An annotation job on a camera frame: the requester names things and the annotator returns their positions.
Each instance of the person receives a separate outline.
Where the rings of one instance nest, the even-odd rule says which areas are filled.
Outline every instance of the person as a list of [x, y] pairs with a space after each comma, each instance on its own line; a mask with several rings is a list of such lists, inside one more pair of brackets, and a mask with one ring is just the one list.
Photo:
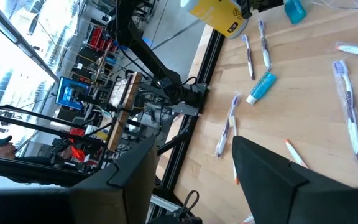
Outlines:
[[22, 162], [31, 162], [34, 164], [44, 165], [44, 166], [52, 166], [50, 163], [50, 159], [46, 157], [16, 157], [16, 148], [10, 141], [12, 140], [12, 136], [8, 136], [4, 139], [0, 139], [0, 158], [2, 159], [13, 159]]

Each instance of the wooden board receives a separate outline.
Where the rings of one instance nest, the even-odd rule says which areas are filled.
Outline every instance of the wooden board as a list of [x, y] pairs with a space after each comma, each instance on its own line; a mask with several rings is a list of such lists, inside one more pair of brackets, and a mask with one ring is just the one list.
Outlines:
[[[132, 104], [135, 100], [136, 97], [136, 93], [137, 90], [139, 89], [139, 82], [142, 80], [142, 75], [140, 73], [134, 73], [131, 83], [129, 85], [128, 91], [127, 91], [127, 95], [125, 96], [124, 99], [124, 108], [125, 109], [131, 109], [132, 108]], [[116, 83], [116, 86], [113, 88], [112, 93], [111, 93], [111, 97], [109, 102], [113, 105], [113, 106], [118, 106], [122, 94], [124, 94], [124, 90], [125, 90], [125, 84], [128, 82], [127, 79], [123, 79], [119, 82]], [[119, 112], [118, 115], [118, 119], [116, 124], [112, 127], [112, 134], [111, 134], [111, 138], [110, 141], [108, 143], [108, 149], [111, 151], [116, 150], [119, 142], [121, 141], [121, 136], [122, 133], [124, 132], [123, 127], [125, 127], [125, 124], [128, 120], [129, 117], [129, 113], [125, 112], [125, 111], [121, 111]], [[110, 123], [112, 121], [111, 117], [108, 116], [103, 116], [103, 120], [101, 122], [101, 127]]]
[[[236, 111], [241, 136], [292, 159], [284, 144], [288, 138], [311, 170], [358, 187], [358, 162], [351, 149], [332, 71], [333, 61], [347, 62], [358, 107], [358, 56], [334, 49], [337, 41], [358, 44], [358, 11], [312, 6], [297, 26], [290, 24], [283, 7], [253, 14], [243, 34], [249, 36], [256, 79], [265, 71], [257, 27], [261, 18], [272, 73], [278, 80], [262, 100], [248, 105], [245, 98], [257, 81], [249, 77], [246, 45], [239, 37], [224, 41], [211, 80], [212, 90], [175, 189], [181, 200], [191, 190], [200, 193], [193, 213], [205, 223], [240, 223], [250, 214], [240, 186], [234, 185], [232, 131], [223, 158], [214, 156], [235, 91], [243, 95]], [[190, 76], [198, 72], [209, 30], [207, 27], [203, 34]], [[177, 134], [180, 123], [180, 119], [174, 122], [171, 137]], [[157, 169], [160, 177], [168, 158], [169, 154], [162, 156]]]

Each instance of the monitor screen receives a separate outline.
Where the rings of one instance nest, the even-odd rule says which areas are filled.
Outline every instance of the monitor screen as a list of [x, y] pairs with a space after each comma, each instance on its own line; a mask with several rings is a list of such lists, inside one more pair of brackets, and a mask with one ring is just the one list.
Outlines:
[[76, 91], [82, 91], [85, 95], [90, 92], [91, 86], [79, 81], [74, 81], [69, 78], [60, 77], [59, 89], [57, 90], [56, 103], [63, 106], [68, 106], [77, 110], [82, 110], [81, 102], [76, 101], [73, 94]]

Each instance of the blue bottle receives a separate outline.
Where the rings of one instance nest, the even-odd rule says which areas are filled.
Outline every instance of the blue bottle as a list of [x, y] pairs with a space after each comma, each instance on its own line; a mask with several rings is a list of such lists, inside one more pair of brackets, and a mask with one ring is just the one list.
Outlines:
[[266, 72], [262, 78], [260, 78], [258, 84], [251, 90], [251, 94], [246, 99], [247, 103], [253, 105], [257, 100], [261, 99], [266, 92], [272, 87], [277, 77], [270, 72]]
[[298, 24], [306, 17], [305, 6], [306, 2], [301, 0], [286, 0], [284, 2], [285, 13], [290, 18], [292, 24]]

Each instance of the blue toothpaste tube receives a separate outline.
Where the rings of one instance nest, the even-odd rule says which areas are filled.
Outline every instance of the blue toothpaste tube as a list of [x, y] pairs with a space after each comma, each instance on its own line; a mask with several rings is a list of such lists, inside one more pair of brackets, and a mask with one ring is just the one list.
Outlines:
[[261, 99], [266, 92], [272, 87], [277, 77], [270, 72], [266, 72], [262, 78], [260, 78], [258, 84], [252, 89], [251, 94], [246, 99], [247, 103], [250, 105], [255, 104], [255, 102]]

